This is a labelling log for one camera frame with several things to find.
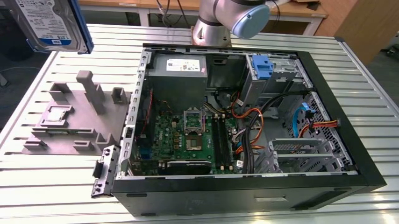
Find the black latch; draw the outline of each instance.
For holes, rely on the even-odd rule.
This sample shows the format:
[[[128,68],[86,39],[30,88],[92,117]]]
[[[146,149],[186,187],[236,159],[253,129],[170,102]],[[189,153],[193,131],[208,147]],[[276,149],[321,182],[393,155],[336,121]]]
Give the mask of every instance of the black latch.
[[[93,177],[100,178],[101,172],[102,172],[104,162],[98,162],[98,160],[94,162],[94,170],[93,170]]]

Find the side panel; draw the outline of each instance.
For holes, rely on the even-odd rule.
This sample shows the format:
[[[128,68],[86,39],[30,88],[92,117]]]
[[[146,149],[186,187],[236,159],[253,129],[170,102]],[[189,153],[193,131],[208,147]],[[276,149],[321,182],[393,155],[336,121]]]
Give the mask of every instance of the side panel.
[[[292,188],[225,191],[117,193],[114,197],[133,216],[192,215],[317,209],[359,188]]]

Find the aluminum slotted table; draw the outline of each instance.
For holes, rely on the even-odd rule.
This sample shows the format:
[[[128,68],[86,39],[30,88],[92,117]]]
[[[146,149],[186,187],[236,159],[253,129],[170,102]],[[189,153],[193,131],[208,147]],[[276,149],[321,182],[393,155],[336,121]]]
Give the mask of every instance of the aluminum slotted table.
[[[344,42],[331,37],[260,34],[232,37],[233,47],[308,51],[357,135],[384,175],[387,186],[341,199],[319,210],[132,217],[114,198],[90,199],[92,169],[98,156],[22,155],[22,144],[50,99],[53,82],[76,82],[90,70],[104,91],[133,89],[144,42],[189,44],[189,30],[89,25],[89,55],[53,52],[0,133],[1,223],[389,223],[399,220],[399,110]]]

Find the power supply label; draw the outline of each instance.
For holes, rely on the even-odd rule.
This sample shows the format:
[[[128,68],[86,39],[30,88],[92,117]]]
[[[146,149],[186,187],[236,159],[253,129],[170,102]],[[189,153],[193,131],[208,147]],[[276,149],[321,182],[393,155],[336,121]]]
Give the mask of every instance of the power supply label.
[[[166,71],[200,71],[200,61],[194,59],[168,59]]]

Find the silver cylinder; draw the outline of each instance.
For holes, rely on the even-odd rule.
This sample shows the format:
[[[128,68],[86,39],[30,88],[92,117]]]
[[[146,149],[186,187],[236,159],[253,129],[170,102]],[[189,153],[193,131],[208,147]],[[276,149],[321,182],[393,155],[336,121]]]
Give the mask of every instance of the silver cylinder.
[[[192,31],[193,45],[220,46],[229,45],[229,30],[224,26],[211,26],[197,20]]]
[[[216,5],[215,17],[228,30],[232,30],[233,25],[244,16],[247,10],[253,7],[255,6],[240,5],[232,0],[220,0]]]

